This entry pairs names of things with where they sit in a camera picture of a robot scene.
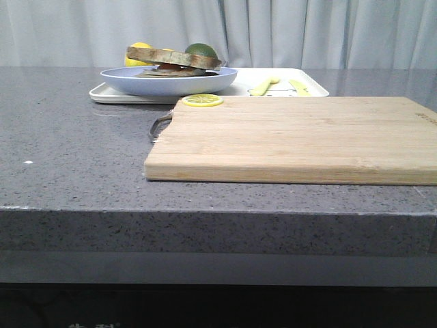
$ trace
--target gray countertop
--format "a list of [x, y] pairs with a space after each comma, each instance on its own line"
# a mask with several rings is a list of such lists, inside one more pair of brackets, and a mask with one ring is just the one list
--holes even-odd
[[[93, 261], [99, 254], [109, 261], [109, 254], [425, 257], [425, 267], [437, 267], [437, 187], [147, 181], [147, 132], [171, 105], [96, 103], [88, 92], [102, 83], [101, 70], [0, 68], [4, 264], [15, 267], [29, 254], [48, 263], [47, 254], [61, 252], [74, 261], [78, 253]], [[406, 96], [437, 111], [437, 70], [305, 72], [331, 96]], [[61, 271], [41, 280], [14, 270], [3, 266], [0, 281], [77, 282], [62, 280]], [[426, 284], [437, 284], [433, 272]], [[204, 282], [202, 274], [190, 281]], [[120, 281], [147, 282], [135, 277]]]

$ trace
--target lemon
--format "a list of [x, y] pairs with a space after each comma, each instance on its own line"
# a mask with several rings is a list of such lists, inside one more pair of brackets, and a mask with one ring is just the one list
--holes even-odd
[[211, 46], [208, 46], [204, 43], [193, 43], [192, 45], [188, 46], [187, 49], [185, 49], [185, 53], [217, 59], [216, 51]]
[[182, 98], [182, 103], [194, 107], [217, 106], [223, 102], [223, 98], [215, 94], [191, 94]]
[[[153, 48], [153, 46], [151, 46], [150, 44], [144, 43], [144, 42], [135, 42], [131, 46], [134, 46], [136, 48]], [[145, 63], [144, 61], [141, 61], [141, 60], [128, 58], [128, 55], [125, 54], [124, 55], [124, 65], [127, 67], [130, 67], [130, 66], [149, 66], [149, 65], [153, 65], [153, 64]]]

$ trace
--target bamboo cutting board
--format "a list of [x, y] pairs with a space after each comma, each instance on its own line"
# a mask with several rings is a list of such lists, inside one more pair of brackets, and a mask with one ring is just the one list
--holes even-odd
[[437, 185], [437, 113], [403, 97], [179, 101], [150, 180]]

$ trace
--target white tray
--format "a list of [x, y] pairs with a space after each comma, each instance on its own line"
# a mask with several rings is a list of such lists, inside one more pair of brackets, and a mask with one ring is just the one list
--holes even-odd
[[[288, 80], [297, 80], [307, 86], [312, 97], [326, 97], [329, 95], [319, 83], [307, 73], [295, 68], [237, 68], [238, 75], [235, 81], [226, 89], [217, 92], [222, 96], [250, 96], [249, 92], [269, 76], [277, 76], [281, 80], [272, 84], [264, 96], [298, 97], [296, 90]], [[179, 97], [161, 96], [131, 96], [123, 94], [106, 83], [102, 83], [89, 91], [91, 99], [97, 103], [106, 104], [176, 104]]]

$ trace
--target spoon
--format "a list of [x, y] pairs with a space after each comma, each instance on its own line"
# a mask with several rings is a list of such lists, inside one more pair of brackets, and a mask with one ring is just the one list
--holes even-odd
[[278, 83], [279, 80], [280, 80], [279, 77], [268, 77], [267, 79], [262, 81], [262, 83], [260, 83], [259, 85], [257, 85], [251, 90], [251, 96], [262, 96], [263, 94], [266, 93], [270, 84]]

